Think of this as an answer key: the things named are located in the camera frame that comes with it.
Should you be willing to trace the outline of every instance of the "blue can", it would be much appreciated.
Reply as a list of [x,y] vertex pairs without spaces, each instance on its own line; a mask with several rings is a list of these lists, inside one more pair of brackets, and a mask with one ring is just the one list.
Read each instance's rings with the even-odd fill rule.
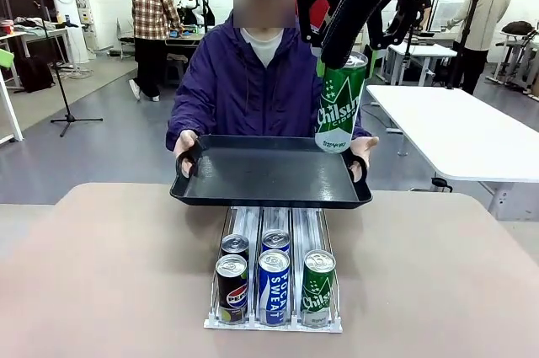
[[290,236],[282,230],[268,230],[262,235],[262,251],[280,250],[288,253]]
[[266,326],[286,323],[290,258],[281,250],[264,251],[259,258],[259,313]]

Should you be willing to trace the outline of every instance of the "robotic hand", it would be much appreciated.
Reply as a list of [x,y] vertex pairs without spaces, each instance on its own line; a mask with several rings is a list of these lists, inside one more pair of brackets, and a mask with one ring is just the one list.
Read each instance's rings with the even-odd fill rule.
[[371,48],[386,49],[403,42],[410,27],[423,19],[425,0],[399,0],[399,11],[387,31],[382,31],[382,10],[391,0],[328,0],[329,11],[320,30],[311,26],[309,10],[316,0],[297,0],[302,39],[315,56],[332,69],[344,66],[357,35],[365,24]]

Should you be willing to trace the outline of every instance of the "person holding tray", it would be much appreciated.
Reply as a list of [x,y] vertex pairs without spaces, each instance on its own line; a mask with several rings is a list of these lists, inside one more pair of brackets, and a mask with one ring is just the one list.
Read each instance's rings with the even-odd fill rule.
[[[296,27],[295,3],[234,0],[228,20],[205,35],[168,122],[166,144],[176,157],[201,135],[314,136],[322,79]],[[368,166],[379,139],[361,127],[360,112],[353,139],[352,153]],[[189,162],[182,167],[186,174]],[[360,179],[360,168],[353,171]]]

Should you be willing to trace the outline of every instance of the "beige jacket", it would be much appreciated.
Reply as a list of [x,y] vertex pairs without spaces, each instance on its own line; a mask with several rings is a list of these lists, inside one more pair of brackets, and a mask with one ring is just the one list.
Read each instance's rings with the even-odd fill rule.
[[[462,30],[472,0],[464,0],[461,9],[455,18],[447,23],[448,28],[462,22],[461,31],[456,39],[461,42]],[[470,27],[470,35],[466,41],[466,48],[473,51],[488,51],[492,45],[496,24],[504,17],[511,0],[479,0]]]

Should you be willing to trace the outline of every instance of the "can lid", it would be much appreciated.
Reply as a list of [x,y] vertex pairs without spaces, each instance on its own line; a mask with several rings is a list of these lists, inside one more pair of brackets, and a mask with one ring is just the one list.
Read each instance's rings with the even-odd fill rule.
[[348,56],[348,61],[344,65],[345,68],[357,68],[366,66],[369,63],[367,56],[359,52],[351,52]]
[[249,241],[241,234],[229,234],[222,239],[221,248],[226,252],[242,252],[249,247]]
[[217,261],[217,273],[226,278],[239,276],[247,269],[247,261],[244,257],[237,254],[229,254],[222,256]]
[[323,250],[313,250],[305,256],[305,265],[313,272],[326,273],[335,269],[335,257]]
[[290,266],[290,258],[284,251],[268,250],[260,255],[259,264],[264,271],[282,272]]
[[290,236],[282,230],[268,230],[264,233],[262,243],[269,248],[280,248],[290,243]]

